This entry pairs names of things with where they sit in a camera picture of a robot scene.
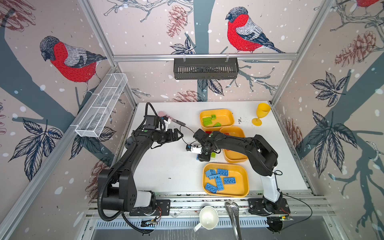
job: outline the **gray floor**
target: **gray floor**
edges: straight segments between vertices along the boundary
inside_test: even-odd
[[[284,222],[284,227],[291,225],[294,222],[300,221],[305,217],[295,217],[295,221]],[[323,217],[312,216],[308,220],[298,223],[280,234],[272,234],[266,228],[243,228],[243,240],[247,239],[263,239],[263,240],[326,240],[332,239]],[[142,236],[141,233],[135,230],[98,230],[93,233],[92,240],[105,239],[142,239],[142,240],[233,240],[235,238],[232,228],[214,228],[212,230],[199,229],[196,233],[193,229],[184,230],[155,230],[150,236]]]

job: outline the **bird head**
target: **bird head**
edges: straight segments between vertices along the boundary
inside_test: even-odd
[[[234,20],[242,14],[248,15],[248,11],[246,10],[246,8],[245,7],[235,7],[229,11],[229,13],[225,19],[229,20],[229,22],[233,23]]]
[[[44,61],[50,59],[51,61],[56,60],[53,47],[60,41],[54,36],[45,37],[40,43],[40,51]]]

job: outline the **mug handle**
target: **mug handle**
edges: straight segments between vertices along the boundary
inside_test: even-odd
[[[199,228],[201,228],[201,223],[198,223],[194,228],[193,228],[193,231],[197,231],[199,230]]]

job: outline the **black mounting plate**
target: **black mounting plate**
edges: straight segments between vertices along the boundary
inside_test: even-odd
[[[169,199],[156,200],[156,207],[161,208],[162,216],[168,216],[169,208],[170,208],[170,200]],[[132,209],[132,211],[129,212],[129,215],[130,216],[148,216],[148,215],[145,215],[141,209]],[[157,209],[155,209],[155,212],[151,214],[151,216],[159,216],[159,215],[160,215],[160,212]]]
[[[263,199],[262,198],[250,198],[248,199],[249,204],[249,210],[248,212],[250,214],[255,214],[259,216],[265,216],[266,211],[264,210],[263,205]],[[291,213],[291,210],[289,209],[289,206],[287,204],[287,200],[283,198],[281,200],[281,204],[277,210],[275,210],[272,214],[280,214],[280,215],[288,215],[287,213]]]

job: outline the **white mug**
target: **white mug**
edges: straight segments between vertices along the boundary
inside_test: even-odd
[[[197,231],[202,226],[208,230],[213,229],[218,224],[218,214],[216,209],[211,206],[205,206],[199,214],[200,222],[194,227]]]

